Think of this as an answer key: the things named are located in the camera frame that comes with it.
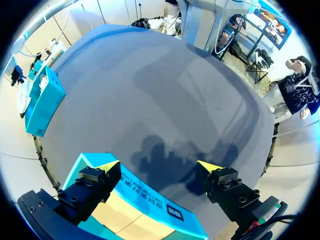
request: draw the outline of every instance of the floor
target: floor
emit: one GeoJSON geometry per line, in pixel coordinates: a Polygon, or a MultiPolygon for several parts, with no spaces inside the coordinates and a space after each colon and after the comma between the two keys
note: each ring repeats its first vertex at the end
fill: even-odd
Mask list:
{"type": "Polygon", "coordinates": [[[226,52],[222,62],[232,69],[260,97],[265,96],[270,91],[271,81],[269,80],[268,75],[265,76],[260,82],[255,84],[256,73],[246,71],[250,65],[245,65],[239,58],[234,57],[229,52],[226,52]]]}
{"type": "MultiPolygon", "coordinates": [[[[223,61],[261,97],[268,92],[266,88],[269,86],[269,79],[267,77],[260,83],[254,84],[254,76],[247,75],[246,66],[239,59],[227,53],[223,61]]],[[[1,176],[13,202],[16,202],[22,194],[31,190],[39,191],[40,188],[55,196],[56,191],[37,160],[33,138],[24,132],[24,122],[17,114],[15,102],[17,92],[18,89],[11,87],[6,79],[0,79],[0,105],[2,105],[0,107],[1,176]]],[[[297,213],[313,186],[317,169],[317,163],[295,167],[270,167],[256,186],[260,190],[260,199],[264,201],[273,195],[288,204],[286,214],[297,213]]],[[[236,224],[230,223],[215,239],[230,239],[236,228],[236,224]]],[[[285,228],[284,223],[277,223],[272,228],[274,239],[285,228]]]]}

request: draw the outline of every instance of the white wall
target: white wall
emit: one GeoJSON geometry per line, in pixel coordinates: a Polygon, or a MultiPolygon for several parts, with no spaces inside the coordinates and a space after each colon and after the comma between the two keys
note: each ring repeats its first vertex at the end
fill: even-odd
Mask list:
{"type": "MultiPolygon", "coordinates": [[[[48,1],[40,8],[37,14],[41,14],[49,7],[61,1],[64,0],[48,1]]],[[[164,14],[165,0],[136,0],[138,18],[140,18],[139,3],[141,3],[141,14],[143,18],[154,18],[163,16],[164,14]]],[[[58,12],[54,18],[48,19],[46,23],[30,36],[22,51],[28,55],[35,55],[49,47],[50,41],[53,38],[57,38],[61,32],[60,29],[64,27],[70,9],[72,10],[63,31],[64,35],[60,38],[67,48],[89,32],[92,29],[91,25],[93,28],[104,23],[130,25],[137,20],[135,0],[79,0],[73,6],[69,6],[58,12]]],[[[20,53],[16,54],[15,58],[18,65],[22,68],[24,75],[27,76],[30,70],[30,64],[34,61],[34,58],[23,56],[20,53]]]]}

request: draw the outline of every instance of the person's arm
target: person's arm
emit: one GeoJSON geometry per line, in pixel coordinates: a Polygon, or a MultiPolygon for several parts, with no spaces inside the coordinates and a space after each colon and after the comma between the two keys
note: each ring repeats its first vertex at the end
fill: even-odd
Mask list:
{"type": "Polygon", "coordinates": [[[304,63],[299,59],[288,59],[285,61],[285,66],[296,73],[301,73],[303,71],[303,64],[304,63]]]}
{"type": "Polygon", "coordinates": [[[320,106],[320,100],[318,102],[308,103],[307,108],[310,110],[311,114],[315,114],[320,106]]]}
{"type": "Polygon", "coordinates": [[[296,73],[305,73],[304,72],[304,66],[305,66],[305,71],[308,74],[308,72],[311,69],[311,62],[305,58],[304,56],[299,56],[294,59],[288,59],[285,62],[285,65],[288,69],[295,71],[296,73]]]}

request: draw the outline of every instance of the metal screw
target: metal screw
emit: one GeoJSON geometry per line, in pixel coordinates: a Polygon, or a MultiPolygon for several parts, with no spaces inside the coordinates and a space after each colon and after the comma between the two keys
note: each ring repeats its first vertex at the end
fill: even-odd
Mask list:
{"type": "Polygon", "coordinates": [[[65,194],[65,191],[63,191],[62,189],[58,189],[58,191],[56,191],[58,193],[59,196],[63,196],[65,194]]]}
{"type": "Polygon", "coordinates": [[[242,203],[242,204],[245,203],[246,201],[247,201],[247,200],[246,200],[244,197],[240,197],[240,198],[239,198],[239,202],[242,203]]]}
{"type": "Polygon", "coordinates": [[[258,189],[253,190],[254,195],[259,195],[260,191],[258,189]]]}
{"type": "Polygon", "coordinates": [[[235,180],[235,182],[236,182],[236,184],[242,184],[242,179],[241,178],[237,178],[236,180],[235,180]]]}
{"type": "Polygon", "coordinates": [[[30,212],[30,213],[33,213],[35,210],[36,210],[36,209],[35,209],[33,206],[29,208],[29,212],[30,212]]]}
{"type": "Polygon", "coordinates": [[[76,202],[78,202],[78,198],[77,198],[76,196],[73,196],[73,197],[70,199],[70,201],[75,204],[76,202]]]}
{"type": "Polygon", "coordinates": [[[224,189],[230,188],[230,182],[226,182],[225,184],[223,184],[223,188],[224,189]]]}

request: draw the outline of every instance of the tiled floor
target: tiled floor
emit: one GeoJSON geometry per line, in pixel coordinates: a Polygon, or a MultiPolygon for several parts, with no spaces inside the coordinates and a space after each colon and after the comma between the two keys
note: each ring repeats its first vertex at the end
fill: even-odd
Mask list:
{"type": "Polygon", "coordinates": [[[239,58],[232,56],[227,52],[222,62],[232,69],[250,88],[252,88],[260,97],[265,96],[270,90],[270,80],[268,75],[260,82],[255,84],[255,72],[247,72],[246,69],[250,65],[245,65],[239,58]]]}

